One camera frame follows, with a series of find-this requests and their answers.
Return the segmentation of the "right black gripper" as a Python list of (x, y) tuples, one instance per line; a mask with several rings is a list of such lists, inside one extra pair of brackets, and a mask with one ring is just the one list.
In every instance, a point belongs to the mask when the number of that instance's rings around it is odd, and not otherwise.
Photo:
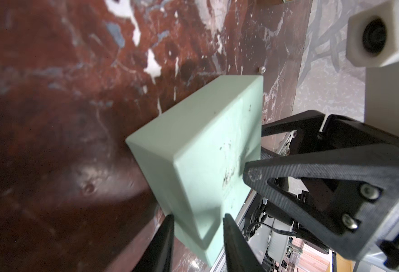
[(248, 162), (244, 183), (343, 257), (399, 271), (399, 137), (338, 115), (319, 134), (324, 119), (262, 125), (261, 137), (296, 131), (291, 155)]

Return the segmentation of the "mint jewelry box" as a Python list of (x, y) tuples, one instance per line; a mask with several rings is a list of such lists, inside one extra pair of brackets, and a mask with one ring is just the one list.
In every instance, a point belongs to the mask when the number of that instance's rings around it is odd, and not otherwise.
[(237, 217), (250, 188), (242, 174), (261, 153), (264, 79), (223, 75), (128, 136), (175, 236), (207, 265), (223, 247), (223, 217)]

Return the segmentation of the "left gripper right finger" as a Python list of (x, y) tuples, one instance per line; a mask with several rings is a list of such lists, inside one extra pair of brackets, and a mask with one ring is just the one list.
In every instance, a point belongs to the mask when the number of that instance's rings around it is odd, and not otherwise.
[(263, 272), (231, 214), (223, 218), (224, 250), (228, 272)]

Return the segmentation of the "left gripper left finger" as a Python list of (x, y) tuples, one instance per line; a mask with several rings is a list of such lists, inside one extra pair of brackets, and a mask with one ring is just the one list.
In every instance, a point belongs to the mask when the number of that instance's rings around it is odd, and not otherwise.
[(167, 215), (148, 245), (134, 272), (171, 272), (174, 246), (174, 216)]

